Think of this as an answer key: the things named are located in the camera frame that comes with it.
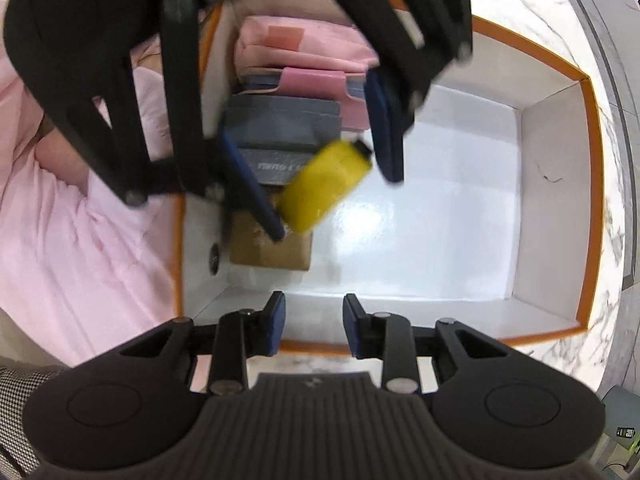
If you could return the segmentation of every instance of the pink clothing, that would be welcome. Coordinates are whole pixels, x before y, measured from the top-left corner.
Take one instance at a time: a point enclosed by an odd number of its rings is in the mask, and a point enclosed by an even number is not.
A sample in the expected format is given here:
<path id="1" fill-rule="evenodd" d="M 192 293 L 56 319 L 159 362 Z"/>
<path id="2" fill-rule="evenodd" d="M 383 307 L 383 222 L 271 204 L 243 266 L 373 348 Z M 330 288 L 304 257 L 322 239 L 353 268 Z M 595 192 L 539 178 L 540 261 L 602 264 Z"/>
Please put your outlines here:
<path id="1" fill-rule="evenodd" d="M 134 80 L 150 154 L 165 156 L 162 76 L 137 68 Z M 42 117 L 2 42 L 0 308 L 50 354 L 77 365 L 174 316 L 176 199 L 154 197 L 133 210 L 93 172 L 87 196 L 59 181 L 34 156 Z"/>
<path id="2" fill-rule="evenodd" d="M 367 40 L 353 27 L 335 23 L 249 16 L 240 29 L 236 72 L 247 68 L 311 68 L 364 73 L 378 63 Z"/>

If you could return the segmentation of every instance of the cardboard box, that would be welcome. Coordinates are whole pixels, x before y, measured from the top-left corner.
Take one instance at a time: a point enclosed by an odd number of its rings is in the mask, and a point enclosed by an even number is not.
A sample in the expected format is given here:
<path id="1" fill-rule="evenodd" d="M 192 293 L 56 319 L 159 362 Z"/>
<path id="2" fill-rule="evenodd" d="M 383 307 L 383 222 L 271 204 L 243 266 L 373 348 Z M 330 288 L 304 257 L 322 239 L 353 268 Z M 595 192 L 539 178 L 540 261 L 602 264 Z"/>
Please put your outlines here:
<path id="1" fill-rule="evenodd" d="M 230 260 L 237 265 L 309 270 L 312 237 L 312 233 L 287 232 L 283 241 L 274 243 L 251 213 L 235 211 L 231 220 Z"/>

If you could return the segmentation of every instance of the marble surface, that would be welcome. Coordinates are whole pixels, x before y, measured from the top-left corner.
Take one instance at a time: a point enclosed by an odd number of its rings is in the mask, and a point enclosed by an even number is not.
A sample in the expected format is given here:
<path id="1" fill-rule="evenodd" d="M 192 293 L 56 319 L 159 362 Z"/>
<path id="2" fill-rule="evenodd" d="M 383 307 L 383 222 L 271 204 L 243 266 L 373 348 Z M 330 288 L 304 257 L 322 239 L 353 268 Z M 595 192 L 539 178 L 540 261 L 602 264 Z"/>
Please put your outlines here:
<path id="1" fill-rule="evenodd" d="M 618 316 L 625 243 L 622 167 L 606 90 L 587 37 L 569 0 L 471 0 L 471 3 L 475 15 L 543 45 L 578 66 L 593 82 L 603 132 L 606 224 L 590 328 L 583 335 L 520 347 L 519 350 L 577 378 L 595 391 L 609 357 Z M 425 391 L 434 386 L 428 364 L 423 362 L 420 366 Z M 269 371 L 279 372 L 361 369 L 368 370 L 374 380 L 379 380 L 375 366 L 366 362 L 358 364 L 347 357 L 282 355 L 272 358 L 270 364 L 256 362 L 252 369 L 255 373 L 263 366 L 268 366 Z"/>

